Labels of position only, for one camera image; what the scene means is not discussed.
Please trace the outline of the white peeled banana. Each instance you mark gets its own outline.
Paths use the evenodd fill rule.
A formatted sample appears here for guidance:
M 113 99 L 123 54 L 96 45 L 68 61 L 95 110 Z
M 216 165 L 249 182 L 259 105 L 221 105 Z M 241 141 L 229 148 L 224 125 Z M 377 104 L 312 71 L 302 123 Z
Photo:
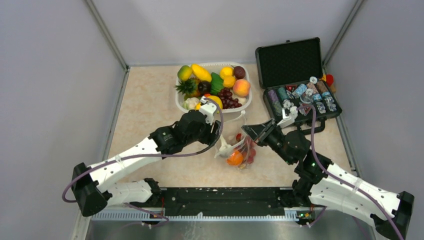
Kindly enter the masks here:
M 217 158 L 224 158 L 227 159 L 234 151 L 238 150 L 242 145 L 243 142 L 239 141 L 234 145 L 230 145 L 227 143 L 225 138 L 221 135 L 220 136 L 220 147 L 215 150 L 214 157 Z

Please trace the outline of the clear zip top bag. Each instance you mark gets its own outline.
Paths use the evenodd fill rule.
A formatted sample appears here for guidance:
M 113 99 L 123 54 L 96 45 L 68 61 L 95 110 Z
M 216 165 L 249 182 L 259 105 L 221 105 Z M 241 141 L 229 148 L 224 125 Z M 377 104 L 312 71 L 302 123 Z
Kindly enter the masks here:
M 245 110 L 237 117 L 224 121 L 221 136 L 215 145 L 214 157 L 239 170 L 247 169 L 256 156 L 256 144 L 242 130 L 246 124 Z

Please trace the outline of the orange persimmon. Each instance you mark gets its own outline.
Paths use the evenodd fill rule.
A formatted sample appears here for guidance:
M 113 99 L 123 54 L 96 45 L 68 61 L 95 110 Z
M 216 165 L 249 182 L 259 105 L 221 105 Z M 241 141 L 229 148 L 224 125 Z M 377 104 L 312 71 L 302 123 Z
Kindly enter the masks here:
M 230 166 L 239 166 L 244 161 L 243 154 L 235 150 L 227 159 L 226 163 Z

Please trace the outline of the dark purple plum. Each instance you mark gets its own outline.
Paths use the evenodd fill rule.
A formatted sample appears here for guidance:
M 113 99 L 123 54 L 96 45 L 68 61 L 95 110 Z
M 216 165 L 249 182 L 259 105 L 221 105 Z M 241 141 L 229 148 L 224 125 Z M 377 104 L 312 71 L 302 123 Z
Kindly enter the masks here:
M 211 92 L 212 85 L 208 81 L 200 81 L 197 85 L 198 92 L 201 95 L 209 94 Z

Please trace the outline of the peach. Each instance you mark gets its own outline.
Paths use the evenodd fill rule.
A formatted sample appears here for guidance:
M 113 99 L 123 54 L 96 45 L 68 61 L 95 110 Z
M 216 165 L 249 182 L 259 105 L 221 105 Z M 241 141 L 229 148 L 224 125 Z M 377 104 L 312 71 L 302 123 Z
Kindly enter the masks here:
M 246 97 L 249 95 L 251 84 L 246 79 L 238 79 L 235 81 L 232 90 L 238 97 Z

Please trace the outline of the yellow wrinkled fruit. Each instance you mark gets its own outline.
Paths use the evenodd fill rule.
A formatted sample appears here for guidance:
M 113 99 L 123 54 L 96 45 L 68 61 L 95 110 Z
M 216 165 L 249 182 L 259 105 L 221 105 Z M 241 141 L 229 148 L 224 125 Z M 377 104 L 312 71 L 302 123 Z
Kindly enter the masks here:
M 234 76 L 226 75 L 226 76 L 223 78 L 223 86 L 224 86 L 225 88 L 231 89 L 231 88 L 234 86 L 234 84 L 235 84 L 236 80 L 237 80 L 237 79 L 236 79 Z

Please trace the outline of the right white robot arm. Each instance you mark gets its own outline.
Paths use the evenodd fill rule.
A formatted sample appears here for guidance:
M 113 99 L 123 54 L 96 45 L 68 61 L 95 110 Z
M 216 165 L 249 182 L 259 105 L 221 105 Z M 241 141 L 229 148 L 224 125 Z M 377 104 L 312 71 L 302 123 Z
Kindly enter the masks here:
M 298 130 L 284 134 L 273 119 L 242 130 L 258 146 L 271 148 L 288 165 L 295 165 L 299 179 L 292 186 L 299 206 L 325 206 L 357 218 L 389 240 L 406 239 L 415 197 L 395 193 L 349 173 L 317 153 L 313 142 Z

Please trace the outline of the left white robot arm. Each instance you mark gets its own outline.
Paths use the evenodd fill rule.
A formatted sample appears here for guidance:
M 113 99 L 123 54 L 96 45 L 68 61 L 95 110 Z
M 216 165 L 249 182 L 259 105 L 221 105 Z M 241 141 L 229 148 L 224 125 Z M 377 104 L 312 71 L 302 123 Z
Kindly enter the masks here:
M 223 131 L 223 115 L 215 110 L 190 110 L 172 125 L 162 126 L 141 142 L 98 163 L 77 164 L 62 200 L 76 203 L 84 217 L 91 217 L 113 205 L 132 202 L 154 207 L 160 202 L 160 188 L 152 178 L 133 183 L 119 180 L 136 170 L 166 158 L 187 158 L 207 152 Z

